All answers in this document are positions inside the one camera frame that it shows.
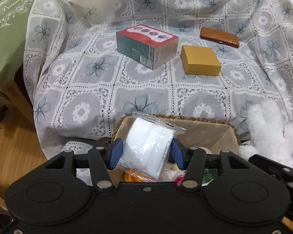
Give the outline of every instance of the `plastic bag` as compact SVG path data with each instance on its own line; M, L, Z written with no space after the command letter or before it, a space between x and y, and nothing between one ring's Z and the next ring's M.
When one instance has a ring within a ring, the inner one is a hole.
M157 181L167 163L172 139L186 130L150 114L134 111L132 115L135 121L117 167L143 181Z

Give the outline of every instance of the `fluffy white fabric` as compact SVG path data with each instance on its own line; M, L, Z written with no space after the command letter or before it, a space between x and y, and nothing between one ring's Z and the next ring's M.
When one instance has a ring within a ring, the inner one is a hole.
M251 106L247 123L254 146L240 146L242 158L258 154L293 168L293 123L284 121L276 102L265 99Z

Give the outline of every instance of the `small bottle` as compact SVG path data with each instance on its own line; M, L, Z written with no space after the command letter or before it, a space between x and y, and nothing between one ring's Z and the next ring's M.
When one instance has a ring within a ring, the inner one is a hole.
M185 174L183 171L168 170L163 172L162 179L165 182L173 181L177 184L177 186L180 186L184 176Z

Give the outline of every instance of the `yellow box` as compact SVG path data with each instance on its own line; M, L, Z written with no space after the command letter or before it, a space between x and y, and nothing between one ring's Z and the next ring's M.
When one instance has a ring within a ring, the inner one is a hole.
M186 74L218 76L221 65L210 47L183 45L181 60Z

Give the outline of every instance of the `brown leather case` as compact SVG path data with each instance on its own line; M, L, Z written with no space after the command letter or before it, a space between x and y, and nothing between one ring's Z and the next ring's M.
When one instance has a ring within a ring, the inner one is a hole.
M215 41L221 44L230 45L233 47L239 47L239 39L236 35L224 32L220 30L215 30L212 28L202 27L200 32L200 37L202 39Z

